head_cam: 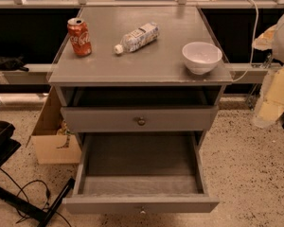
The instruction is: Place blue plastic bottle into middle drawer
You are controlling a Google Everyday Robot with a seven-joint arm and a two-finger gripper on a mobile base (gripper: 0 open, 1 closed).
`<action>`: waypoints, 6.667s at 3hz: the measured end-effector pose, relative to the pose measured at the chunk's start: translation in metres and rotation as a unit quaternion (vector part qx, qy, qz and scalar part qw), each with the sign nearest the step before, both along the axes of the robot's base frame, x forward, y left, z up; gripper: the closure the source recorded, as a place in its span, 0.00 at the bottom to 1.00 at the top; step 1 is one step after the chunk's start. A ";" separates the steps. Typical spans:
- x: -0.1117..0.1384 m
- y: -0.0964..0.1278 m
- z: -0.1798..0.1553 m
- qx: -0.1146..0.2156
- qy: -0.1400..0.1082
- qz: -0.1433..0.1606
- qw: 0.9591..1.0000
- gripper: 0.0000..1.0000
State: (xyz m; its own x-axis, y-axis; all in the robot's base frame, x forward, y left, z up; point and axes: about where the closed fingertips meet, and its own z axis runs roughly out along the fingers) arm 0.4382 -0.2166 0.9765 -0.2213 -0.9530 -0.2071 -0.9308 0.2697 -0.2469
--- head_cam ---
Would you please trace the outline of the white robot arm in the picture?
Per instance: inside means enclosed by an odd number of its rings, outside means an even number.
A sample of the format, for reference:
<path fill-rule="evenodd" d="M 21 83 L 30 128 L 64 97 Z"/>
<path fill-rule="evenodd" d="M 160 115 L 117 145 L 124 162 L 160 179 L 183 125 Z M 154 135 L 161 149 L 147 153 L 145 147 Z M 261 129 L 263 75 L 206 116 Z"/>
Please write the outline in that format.
<path fill-rule="evenodd" d="M 252 43 L 257 50 L 272 50 L 275 60 L 284 63 L 284 14 Z M 284 114 L 284 65 L 276 72 L 269 71 L 260 89 L 252 122 L 259 128 L 273 125 Z"/>

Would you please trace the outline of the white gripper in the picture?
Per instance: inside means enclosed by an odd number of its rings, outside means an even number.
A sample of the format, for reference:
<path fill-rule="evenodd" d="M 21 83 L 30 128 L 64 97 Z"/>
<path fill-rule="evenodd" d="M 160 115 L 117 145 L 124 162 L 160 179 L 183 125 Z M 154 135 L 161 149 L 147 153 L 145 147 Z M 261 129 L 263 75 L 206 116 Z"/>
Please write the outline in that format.
<path fill-rule="evenodd" d="M 284 66 L 264 77 L 252 123 L 259 128 L 273 125 L 284 113 Z"/>

